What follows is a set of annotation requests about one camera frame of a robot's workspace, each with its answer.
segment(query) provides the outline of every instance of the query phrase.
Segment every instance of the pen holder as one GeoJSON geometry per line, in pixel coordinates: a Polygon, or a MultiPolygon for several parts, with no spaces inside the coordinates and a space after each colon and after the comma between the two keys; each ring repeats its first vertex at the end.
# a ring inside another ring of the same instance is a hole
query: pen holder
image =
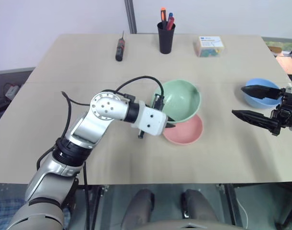
{"type": "Polygon", "coordinates": [[[157,30],[159,32],[160,52],[162,54],[169,54],[171,52],[175,27],[176,25],[173,24],[171,30],[163,30],[162,22],[157,24],[157,30]]]}

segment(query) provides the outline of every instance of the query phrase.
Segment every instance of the white tabletop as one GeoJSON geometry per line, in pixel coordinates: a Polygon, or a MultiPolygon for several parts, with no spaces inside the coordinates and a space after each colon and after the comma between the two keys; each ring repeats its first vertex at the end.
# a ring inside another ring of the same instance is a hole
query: white tabletop
{"type": "MultiPolygon", "coordinates": [[[[62,35],[47,52],[0,120],[0,183],[28,183],[37,158],[61,135],[67,104],[60,91],[83,103],[103,89],[137,76],[185,79],[202,94],[200,139],[187,146],[145,135],[115,121],[87,161],[89,184],[260,183],[292,181],[292,132],[278,137],[245,123],[232,109],[249,107],[240,87],[251,78],[290,82],[258,36],[221,36],[221,57],[198,58],[196,35],[175,35],[168,55],[157,34],[128,35],[124,60],[114,59],[116,35],[62,35]]],[[[150,101],[157,86],[142,80],[123,92],[150,101]]],[[[73,106],[72,122],[87,107],[73,106]]]]}

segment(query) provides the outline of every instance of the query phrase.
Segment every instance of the green bowl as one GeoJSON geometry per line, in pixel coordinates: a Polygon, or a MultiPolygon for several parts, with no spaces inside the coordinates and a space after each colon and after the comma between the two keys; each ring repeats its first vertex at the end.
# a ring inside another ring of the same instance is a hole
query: green bowl
{"type": "MultiPolygon", "coordinates": [[[[169,123],[185,122],[197,113],[201,95],[192,83],[186,80],[171,80],[163,84],[163,89],[165,101],[163,112],[175,120],[169,123]]],[[[155,90],[156,93],[161,94],[160,88],[155,90]]]]}

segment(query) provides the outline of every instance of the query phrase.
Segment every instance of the black screwdriver handle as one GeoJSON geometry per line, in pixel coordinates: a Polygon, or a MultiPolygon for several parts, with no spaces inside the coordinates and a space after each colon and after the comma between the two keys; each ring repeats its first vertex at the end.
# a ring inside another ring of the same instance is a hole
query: black screwdriver handle
{"type": "Polygon", "coordinates": [[[116,55],[115,55],[115,59],[117,61],[122,61],[124,48],[125,48],[125,40],[123,38],[120,38],[118,40],[118,44],[117,44],[117,48],[116,48],[116,55]]]}

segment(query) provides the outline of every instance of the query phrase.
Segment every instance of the white wall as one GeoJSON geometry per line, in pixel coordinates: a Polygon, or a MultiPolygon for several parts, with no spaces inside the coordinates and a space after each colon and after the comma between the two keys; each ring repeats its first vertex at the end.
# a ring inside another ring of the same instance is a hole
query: white wall
{"type": "Polygon", "coordinates": [[[179,34],[292,38],[292,0],[133,0],[138,33],[157,33],[160,9],[175,15],[179,34]]]}
{"type": "Polygon", "coordinates": [[[124,0],[0,0],[0,70],[35,67],[60,34],[123,30],[124,0]]]}

